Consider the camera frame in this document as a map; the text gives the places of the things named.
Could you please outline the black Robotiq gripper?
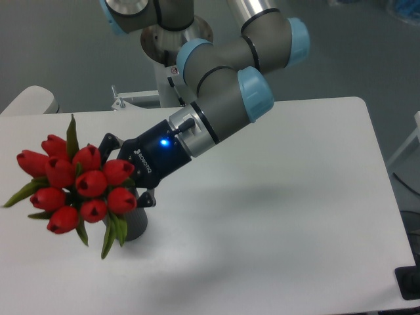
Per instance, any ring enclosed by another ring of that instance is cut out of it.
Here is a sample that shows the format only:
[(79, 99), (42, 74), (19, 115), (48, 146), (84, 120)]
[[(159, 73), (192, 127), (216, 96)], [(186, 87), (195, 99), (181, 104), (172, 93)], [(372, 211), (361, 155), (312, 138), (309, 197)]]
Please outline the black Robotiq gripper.
[(137, 208), (155, 207), (154, 188), (162, 179), (192, 160), (171, 131), (169, 122), (163, 120), (140, 136), (125, 142), (106, 133), (98, 147), (101, 164), (107, 162), (112, 151), (120, 149), (118, 158), (134, 165), (132, 178), (135, 186), (147, 188), (143, 192), (136, 191)]

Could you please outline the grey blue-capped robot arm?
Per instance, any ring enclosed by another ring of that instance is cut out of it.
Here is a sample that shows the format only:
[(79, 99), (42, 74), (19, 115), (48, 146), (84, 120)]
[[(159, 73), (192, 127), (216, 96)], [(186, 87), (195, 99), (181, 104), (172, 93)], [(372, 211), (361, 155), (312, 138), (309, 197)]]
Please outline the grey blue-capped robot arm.
[(194, 100), (142, 135), (120, 144), (143, 194), (137, 207), (152, 207), (155, 187), (272, 109), (264, 75), (302, 62), (310, 38), (298, 18), (286, 18), (274, 1), (229, 1), (241, 28), (239, 39), (214, 45), (198, 26), (193, 1), (102, 1), (118, 33), (155, 27), (158, 60), (175, 66)]

